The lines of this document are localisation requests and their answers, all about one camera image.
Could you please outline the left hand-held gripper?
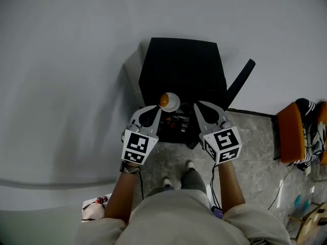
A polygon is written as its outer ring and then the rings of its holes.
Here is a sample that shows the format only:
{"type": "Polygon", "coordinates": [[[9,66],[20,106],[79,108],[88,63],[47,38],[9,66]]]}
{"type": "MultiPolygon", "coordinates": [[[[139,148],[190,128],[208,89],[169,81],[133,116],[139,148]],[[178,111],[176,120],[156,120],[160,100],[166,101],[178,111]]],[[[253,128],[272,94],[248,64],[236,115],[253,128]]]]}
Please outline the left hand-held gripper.
{"type": "Polygon", "coordinates": [[[160,117],[161,108],[156,105],[146,106],[134,112],[130,125],[122,133],[122,160],[138,165],[145,163],[159,140],[157,131],[160,117]]]}

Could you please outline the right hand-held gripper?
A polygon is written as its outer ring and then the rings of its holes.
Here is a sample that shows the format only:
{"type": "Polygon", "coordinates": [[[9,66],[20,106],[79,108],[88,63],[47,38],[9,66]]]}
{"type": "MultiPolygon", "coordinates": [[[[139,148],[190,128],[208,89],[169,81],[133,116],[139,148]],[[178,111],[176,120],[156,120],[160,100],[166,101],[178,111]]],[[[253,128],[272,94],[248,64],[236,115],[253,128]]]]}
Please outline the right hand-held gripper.
{"type": "Polygon", "coordinates": [[[194,111],[203,149],[215,165],[237,159],[242,149],[240,134],[238,128],[227,120],[224,110],[210,102],[198,101],[194,104],[194,111]]]}

